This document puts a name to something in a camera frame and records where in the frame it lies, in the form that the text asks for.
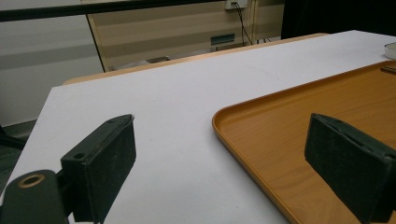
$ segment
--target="white table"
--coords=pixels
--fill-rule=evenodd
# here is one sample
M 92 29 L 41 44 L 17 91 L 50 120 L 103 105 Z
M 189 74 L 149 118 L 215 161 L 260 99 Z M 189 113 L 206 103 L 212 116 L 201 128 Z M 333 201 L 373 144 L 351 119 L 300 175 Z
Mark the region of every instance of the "white table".
M 213 115 L 385 61 L 392 42 L 351 31 L 53 88 L 11 179 L 59 171 L 101 123 L 133 114 L 137 159 L 106 223 L 287 223 L 215 136 Z

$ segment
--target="wooden tray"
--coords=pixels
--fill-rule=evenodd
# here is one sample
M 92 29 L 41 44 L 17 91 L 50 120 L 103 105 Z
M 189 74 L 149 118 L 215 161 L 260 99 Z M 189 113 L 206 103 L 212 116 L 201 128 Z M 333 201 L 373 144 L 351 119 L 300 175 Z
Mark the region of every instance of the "wooden tray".
M 311 113 L 396 148 L 396 75 L 383 62 L 221 109 L 219 139 L 291 223 L 359 223 L 304 158 Z M 395 214 L 390 223 L 396 223 Z

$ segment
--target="wooden table edge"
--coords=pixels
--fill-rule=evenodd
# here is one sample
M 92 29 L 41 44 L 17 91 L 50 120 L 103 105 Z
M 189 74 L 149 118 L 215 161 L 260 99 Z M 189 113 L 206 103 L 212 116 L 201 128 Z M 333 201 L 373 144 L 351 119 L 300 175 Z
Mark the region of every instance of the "wooden table edge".
M 151 68 L 157 68 L 157 67 L 163 67 L 163 66 L 167 66 L 167 65 L 171 65 L 171 64 L 200 60 L 200 59 L 204 59 L 204 58 L 244 51 L 244 50 L 248 50 L 248 49 L 258 49 L 258 48 L 264 48 L 264 47 L 269 47 L 269 46 L 273 46 L 273 45 L 285 44 L 285 43 L 289 43 L 289 42 L 305 40 L 305 39 L 319 37 L 319 36 L 323 36 L 323 35 L 327 35 L 327 34 L 319 33 L 319 34 L 313 34 L 313 35 L 302 35 L 302 36 L 298 36 L 298 37 L 282 39 L 282 40 L 277 40 L 277 41 L 267 42 L 267 43 L 261 43 L 261 44 L 246 46 L 246 47 L 242 47 L 242 48 L 226 49 L 226 50 L 211 52 L 211 53 L 207 53 L 207 54 L 200 54 L 200 55 L 190 56 L 190 57 L 186 57 L 186 58 L 161 62 L 161 63 L 145 64 L 145 65 L 141 65 L 141 66 L 137 66 L 137 67 L 125 68 L 125 69 L 121 69 L 121 70 L 117 70 L 117 71 L 99 73 L 99 74 L 89 75 L 89 76 L 85 76 L 85 77 L 74 77 L 74 78 L 66 80 L 66 82 L 64 82 L 64 85 L 95 80 L 95 79 L 102 78 L 102 77 L 114 77 L 114 76 L 132 73 L 132 72 L 144 71 L 144 70 L 148 70 Z

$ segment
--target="electrical socket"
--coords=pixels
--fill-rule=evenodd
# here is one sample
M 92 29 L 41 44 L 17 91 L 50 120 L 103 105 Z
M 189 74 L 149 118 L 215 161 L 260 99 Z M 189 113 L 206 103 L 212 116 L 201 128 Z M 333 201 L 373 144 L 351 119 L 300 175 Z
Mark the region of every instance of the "electrical socket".
M 225 9 L 236 9 L 236 6 L 233 6 L 233 3 L 237 3 L 240 8 L 248 6 L 248 0 L 227 0 L 225 1 Z

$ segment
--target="beige cabinet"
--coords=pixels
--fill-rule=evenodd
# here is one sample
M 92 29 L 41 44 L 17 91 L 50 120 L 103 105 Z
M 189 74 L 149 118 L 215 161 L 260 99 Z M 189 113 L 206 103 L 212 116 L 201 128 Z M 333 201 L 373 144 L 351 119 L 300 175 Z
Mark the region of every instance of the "beige cabinet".
M 242 10 L 249 36 L 263 39 L 280 35 L 283 2 L 249 0 Z M 131 62 L 242 43 L 239 15 L 236 9 L 225 10 L 224 6 L 220 1 L 92 14 L 88 18 L 105 69 L 111 71 Z M 213 37 L 223 43 L 214 44 Z

